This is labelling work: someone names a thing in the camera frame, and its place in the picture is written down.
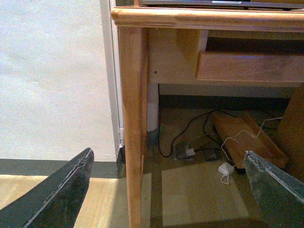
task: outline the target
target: floor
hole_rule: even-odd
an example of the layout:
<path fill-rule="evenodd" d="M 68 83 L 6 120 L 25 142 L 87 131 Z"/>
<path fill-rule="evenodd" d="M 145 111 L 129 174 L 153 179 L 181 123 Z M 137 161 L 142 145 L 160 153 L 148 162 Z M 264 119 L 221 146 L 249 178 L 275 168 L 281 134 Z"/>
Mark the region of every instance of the floor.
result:
<path fill-rule="evenodd" d="M 163 109 L 161 150 L 170 152 L 171 141 L 188 121 L 207 110 Z M 260 120 L 269 118 L 257 114 Z M 202 135 L 205 117 L 194 121 L 177 143 Z M 213 133 L 208 122 L 208 133 Z M 206 137 L 192 141 L 194 147 L 217 145 Z M 147 151 L 142 185 L 143 228 L 263 228 L 260 211 L 245 174 L 232 174 L 230 185 L 220 182 L 219 161 L 204 161 L 199 152 L 195 161 L 163 158 L 155 147 Z M 43 176 L 0 176 L 0 208 L 36 186 Z M 91 178 L 89 190 L 75 228 L 127 228 L 126 179 Z"/>

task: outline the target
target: laptop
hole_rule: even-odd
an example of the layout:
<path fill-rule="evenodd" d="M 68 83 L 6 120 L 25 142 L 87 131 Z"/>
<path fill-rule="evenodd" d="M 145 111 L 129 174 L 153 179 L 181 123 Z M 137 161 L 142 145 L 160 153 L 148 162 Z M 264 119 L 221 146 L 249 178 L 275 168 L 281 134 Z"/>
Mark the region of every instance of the laptop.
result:
<path fill-rule="evenodd" d="M 304 9 L 304 0 L 141 0 L 145 6 Z"/>

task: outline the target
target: wall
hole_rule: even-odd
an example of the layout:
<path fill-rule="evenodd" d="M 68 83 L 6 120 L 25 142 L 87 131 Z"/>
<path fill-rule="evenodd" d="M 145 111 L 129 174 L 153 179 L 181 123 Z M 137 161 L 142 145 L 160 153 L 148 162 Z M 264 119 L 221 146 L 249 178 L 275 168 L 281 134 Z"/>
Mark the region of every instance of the wall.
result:
<path fill-rule="evenodd" d="M 100 2 L 3 0 L 0 14 L 0 158 L 69 160 L 91 147 L 115 161 Z"/>

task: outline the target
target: desk leg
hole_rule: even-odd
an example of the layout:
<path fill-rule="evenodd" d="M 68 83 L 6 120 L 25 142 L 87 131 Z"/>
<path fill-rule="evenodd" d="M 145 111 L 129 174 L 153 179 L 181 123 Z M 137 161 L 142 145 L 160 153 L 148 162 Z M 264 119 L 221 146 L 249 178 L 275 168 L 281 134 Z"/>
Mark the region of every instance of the desk leg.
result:
<path fill-rule="evenodd" d="M 119 28 L 130 228 L 140 228 L 147 125 L 147 29 Z"/>

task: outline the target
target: power adapter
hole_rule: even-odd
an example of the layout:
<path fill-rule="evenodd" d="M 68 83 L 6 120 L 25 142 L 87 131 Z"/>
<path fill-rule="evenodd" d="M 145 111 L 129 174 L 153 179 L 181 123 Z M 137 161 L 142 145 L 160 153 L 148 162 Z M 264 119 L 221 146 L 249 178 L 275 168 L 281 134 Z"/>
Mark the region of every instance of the power adapter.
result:
<path fill-rule="evenodd" d="M 223 175 L 228 176 L 234 171 L 234 167 L 228 164 L 227 162 L 225 162 L 218 168 L 218 171 Z"/>
<path fill-rule="evenodd" d="M 227 162 L 225 162 L 224 164 L 222 164 L 219 168 L 218 171 L 220 173 L 223 174 L 222 178 L 221 178 L 221 182 L 223 184 L 227 184 L 229 185 L 229 175 L 234 171 L 234 167 L 231 166 L 230 164 L 228 164 Z"/>

